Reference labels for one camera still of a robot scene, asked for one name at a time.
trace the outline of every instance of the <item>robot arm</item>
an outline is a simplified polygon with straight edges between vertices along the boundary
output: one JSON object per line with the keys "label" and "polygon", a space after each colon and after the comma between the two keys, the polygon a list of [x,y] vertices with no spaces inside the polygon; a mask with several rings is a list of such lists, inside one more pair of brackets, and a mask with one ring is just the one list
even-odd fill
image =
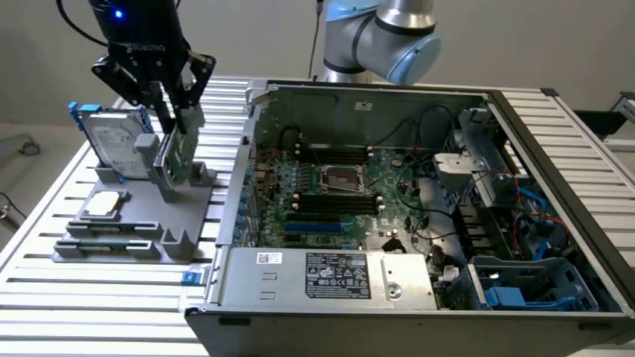
{"label": "robot arm", "polygon": [[326,8],[325,82],[364,83],[372,71],[413,84],[440,53],[432,0],[334,0]]}
{"label": "robot arm", "polygon": [[[185,133],[182,112],[198,104],[216,61],[192,52],[173,1],[89,0],[89,3],[107,42],[107,55],[93,65],[91,72],[129,103],[142,104],[156,112],[165,134],[174,125]],[[186,64],[196,79],[192,86],[181,79]]]}

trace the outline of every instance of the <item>floor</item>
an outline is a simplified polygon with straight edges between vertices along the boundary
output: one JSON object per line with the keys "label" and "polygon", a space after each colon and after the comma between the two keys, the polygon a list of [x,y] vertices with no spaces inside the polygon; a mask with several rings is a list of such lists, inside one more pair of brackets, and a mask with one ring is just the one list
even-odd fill
{"label": "floor", "polygon": [[[85,138],[73,126],[0,123],[0,138],[22,132],[29,132],[34,137],[41,152],[31,157],[18,152],[0,157],[0,191],[10,197],[19,210],[29,214]],[[0,249],[11,236],[13,232],[0,225]]]}

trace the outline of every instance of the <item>gray wall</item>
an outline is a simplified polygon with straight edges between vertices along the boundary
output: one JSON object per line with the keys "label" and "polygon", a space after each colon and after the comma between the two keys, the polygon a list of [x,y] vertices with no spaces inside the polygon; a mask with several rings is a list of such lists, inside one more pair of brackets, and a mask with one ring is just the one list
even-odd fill
{"label": "gray wall", "polygon": [[[65,3],[77,25],[98,36],[86,1]],[[302,77],[313,4],[182,0],[184,33],[198,52],[217,57],[217,74]],[[102,49],[67,29],[53,0],[0,6],[0,122],[69,124],[69,100],[114,100],[87,71]],[[442,54],[424,82],[549,86],[589,109],[635,90],[633,0],[436,0],[434,6]],[[316,58],[321,63],[321,43]]]}

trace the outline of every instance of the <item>power supply label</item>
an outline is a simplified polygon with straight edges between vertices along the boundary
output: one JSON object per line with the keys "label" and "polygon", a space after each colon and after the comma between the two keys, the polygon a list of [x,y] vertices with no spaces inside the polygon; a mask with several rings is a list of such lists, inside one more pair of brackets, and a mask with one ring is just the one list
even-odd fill
{"label": "power supply label", "polygon": [[310,299],[369,299],[365,254],[306,253],[306,285]]}

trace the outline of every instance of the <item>motherboard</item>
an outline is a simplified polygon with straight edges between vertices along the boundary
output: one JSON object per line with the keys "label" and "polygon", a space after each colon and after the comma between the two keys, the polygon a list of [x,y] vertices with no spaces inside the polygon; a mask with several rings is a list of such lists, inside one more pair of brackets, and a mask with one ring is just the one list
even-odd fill
{"label": "motherboard", "polygon": [[422,216],[414,159],[402,152],[324,149],[262,155],[257,246],[416,251],[412,230]]}

